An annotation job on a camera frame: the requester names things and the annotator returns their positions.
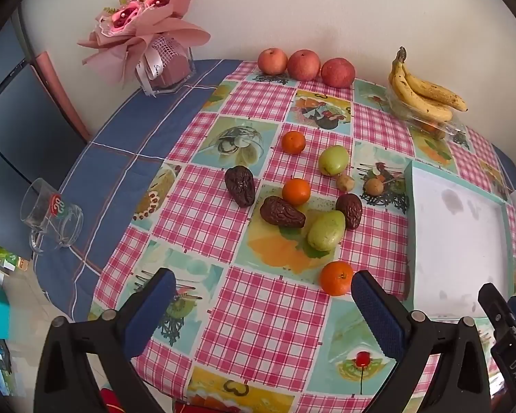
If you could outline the white tray teal rim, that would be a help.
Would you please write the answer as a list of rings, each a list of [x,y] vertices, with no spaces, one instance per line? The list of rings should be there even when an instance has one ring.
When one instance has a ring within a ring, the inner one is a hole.
[[[509,206],[456,175],[414,160],[405,169],[405,307],[434,320],[486,313],[478,293],[492,283],[515,293],[516,258]]]

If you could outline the large green mango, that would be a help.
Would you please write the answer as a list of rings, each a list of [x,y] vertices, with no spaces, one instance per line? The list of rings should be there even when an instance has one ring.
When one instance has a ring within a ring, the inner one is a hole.
[[[321,213],[308,230],[308,244],[317,251],[330,252],[342,241],[346,229],[344,213]]]

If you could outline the dark brown date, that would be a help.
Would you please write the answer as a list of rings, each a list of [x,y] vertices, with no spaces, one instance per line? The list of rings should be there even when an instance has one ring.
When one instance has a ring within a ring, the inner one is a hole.
[[[344,214],[346,229],[353,230],[360,226],[363,216],[363,204],[358,196],[352,193],[341,195],[335,209]]]
[[[245,166],[229,168],[224,174],[226,189],[235,203],[241,208],[254,204],[256,189],[252,172]]]
[[[301,229],[305,226],[305,215],[277,196],[269,196],[264,199],[260,207],[260,215],[266,223],[273,226],[291,227],[292,229]]]

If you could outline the small brown longan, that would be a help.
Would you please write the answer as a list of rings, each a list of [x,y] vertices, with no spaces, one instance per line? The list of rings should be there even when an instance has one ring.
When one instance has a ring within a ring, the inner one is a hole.
[[[336,187],[342,193],[348,193],[355,187],[355,181],[349,175],[341,173],[336,177]]]
[[[384,183],[379,178],[370,178],[363,185],[363,190],[371,197],[378,197],[384,191]]]

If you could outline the small green mango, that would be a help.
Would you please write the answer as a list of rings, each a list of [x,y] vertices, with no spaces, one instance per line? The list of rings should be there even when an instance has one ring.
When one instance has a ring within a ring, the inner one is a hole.
[[[350,163],[350,153],[344,146],[329,146],[319,157],[320,173],[326,176],[336,176],[344,172]]]

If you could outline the clear glass mug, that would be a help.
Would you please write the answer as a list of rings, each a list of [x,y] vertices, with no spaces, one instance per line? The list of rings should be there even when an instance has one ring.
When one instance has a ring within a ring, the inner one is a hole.
[[[26,191],[20,219],[30,229],[30,248],[36,255],[74,245],[84,224],[82,209],[41,177]]]

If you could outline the pink checkered fruit tablecloth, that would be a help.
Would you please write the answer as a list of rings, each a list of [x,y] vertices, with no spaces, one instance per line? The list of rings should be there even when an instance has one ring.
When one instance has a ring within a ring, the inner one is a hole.
[[[298,155],[281,138],[305,135]],[[370,271],[384,289],[405,297],[408,281],[405,169],[417,160],[449,172],[505,203],[494,148],[476,131],[435,139],[390,111],[386,88],[356,80],[336,89],[261,74],[241,63],[215,89],[182,133],[140,201],[94,292],[89,316],[117,309],[160,267],[180,289],[143,354],[140,376],[185,405],[230,412],[360,412],[393,360],[380,351],[350,296],[332,297],[321,270],[344,261]],[[360,226],[330,252],[312,248],[310,227],[334,210],[336,176],[319,157],[344,146],[363,204]],[[308,181],[299,206],[307,226],[273,226],[259,204],[239,207],[225,171],[243,165],[257,202],[281,196],[292,178]],[[363,190],[379,178],[384,191]]]

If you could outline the clear plastic fruit tray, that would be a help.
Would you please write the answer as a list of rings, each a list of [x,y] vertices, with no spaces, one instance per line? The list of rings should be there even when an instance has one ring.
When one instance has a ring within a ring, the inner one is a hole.
[[[410,127],[429,133],[435,139],[444,139],[446,136],[466,135],[465,125],[456,115],[448,122],[438,122],[429,120],[419,114],[414,107],[401,101],[391,86],[386,88],[386,98],[389,102],[390,110],[395,117],[408,124]]]

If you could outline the yellow banana bunch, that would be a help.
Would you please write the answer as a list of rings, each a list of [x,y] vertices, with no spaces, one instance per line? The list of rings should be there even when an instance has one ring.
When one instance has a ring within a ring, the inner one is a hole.
[[[405,64],[406,58],[406,49],[399,47],[389,72],[389,85],[409,113],[428,122],[447,123],[454,110],[468,111],[468,105],[457,93],[413,75]]]

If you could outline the red apple right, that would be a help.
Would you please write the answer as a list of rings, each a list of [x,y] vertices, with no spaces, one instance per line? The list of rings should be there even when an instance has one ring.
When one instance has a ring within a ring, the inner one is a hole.
[[[327,60],[321,66],[321,80],[328,87],[350,88],[355,76],[355,67],[344,58]]]

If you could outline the red apple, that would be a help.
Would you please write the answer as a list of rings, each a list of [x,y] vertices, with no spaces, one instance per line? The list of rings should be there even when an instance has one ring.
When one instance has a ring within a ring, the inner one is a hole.
[[[278,47],[263,50],[257,59],[260,71],[269,76],[278,76],[285,72],[288,63],[286,53]]]
[[[287,71],[290,78],[298,81],[313,80],[321,69],[321,60],[312,50],[297,50],[288,60]]]
[[[350,88],[355,76],[355,67],[344,58],[327,60],[321,66],[321,80],[328,87]]]

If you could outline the red apple middle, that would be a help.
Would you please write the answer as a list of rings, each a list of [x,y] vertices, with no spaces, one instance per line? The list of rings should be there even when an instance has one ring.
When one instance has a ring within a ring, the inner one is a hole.
[[[290,78],[298,81],[313,80],[321,69],[321,60],[312,50],[297,50],[288,60],[287,71]]]

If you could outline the red apple left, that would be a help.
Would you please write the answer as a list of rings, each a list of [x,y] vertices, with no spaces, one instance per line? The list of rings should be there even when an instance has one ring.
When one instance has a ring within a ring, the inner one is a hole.
[[[278,76],[285,72],[288,63],[286,53],[278,47],[263,50],[257,59],[260,71],[269,76]]]

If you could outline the pink flower bouquet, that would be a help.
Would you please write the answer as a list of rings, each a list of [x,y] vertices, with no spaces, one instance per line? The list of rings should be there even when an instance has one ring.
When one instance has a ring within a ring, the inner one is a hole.
[[[96,26],[78,45],[95,51],[83,64],[111,83],[127,83],[136,77],[136,66],[150,43],[161,35],[183,47],[200,47],[211,35],[183,17],[191,0],[119,0],[105,8]]]

